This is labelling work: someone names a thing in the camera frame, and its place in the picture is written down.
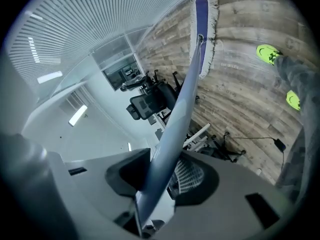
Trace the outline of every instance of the window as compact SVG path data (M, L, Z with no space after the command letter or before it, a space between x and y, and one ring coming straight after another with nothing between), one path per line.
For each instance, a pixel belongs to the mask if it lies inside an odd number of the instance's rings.
M112 88L116 91L126 81L130 81L137 75L141 74L141 71L137 65L137 62L133 56L123 59L118 63L108 67L103 71L108 82Z

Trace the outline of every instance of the neon yellow shoe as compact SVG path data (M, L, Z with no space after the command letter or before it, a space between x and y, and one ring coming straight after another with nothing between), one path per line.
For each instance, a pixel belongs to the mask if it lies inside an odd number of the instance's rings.
M282 53L269 44L261 44L256 48L256 55L266 63L274 65L276 57Z
M286 94L286 102L296 110L300 110L300 99L293 90Z

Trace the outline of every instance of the blue mop handle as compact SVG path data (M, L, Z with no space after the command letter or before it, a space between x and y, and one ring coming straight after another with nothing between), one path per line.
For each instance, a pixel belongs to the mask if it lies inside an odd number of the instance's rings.
M182 89L160 139L144 181L136 194L136 205L141 227L144 227L160 197L168 187L177 165L195 105L198 78L201 73L201 45L199 36Z

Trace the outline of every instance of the power cord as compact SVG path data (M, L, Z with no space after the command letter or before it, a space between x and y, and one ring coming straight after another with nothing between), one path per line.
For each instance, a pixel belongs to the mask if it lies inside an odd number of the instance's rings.
M252 137L252 138L244 138L244 137L230 137L231 139L244 139L244 140L255 140L255 139L272 139L273 142L274 142L274 145L277 147L277 149L282 153L282 165L281 165L281 171L284 167L284 163L285 163L285 149L286 149L286 145L280 140L280 139L275 139L275 138L272 138L272 137L259 137L259 138L255 138L255 137Z

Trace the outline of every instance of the wooden floor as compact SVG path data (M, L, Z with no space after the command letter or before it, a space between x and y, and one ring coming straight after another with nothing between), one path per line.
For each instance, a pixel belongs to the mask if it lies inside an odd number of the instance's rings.
M299 113L286 103L289 87L275 68L256 56L258 44L272 44L285 55L319 65L311 31L289 0L218 0L216 45L210 72L199 81L199 103L192 126L212 124L208 133L221 137L273 137L287 146L287 156L302 125ZM139 47L145 70L174 86L172 72L181 80L189 68L190 2L166 16ZM270 139L229 139L233 150L246 150L238 163L274 184L282 154Z

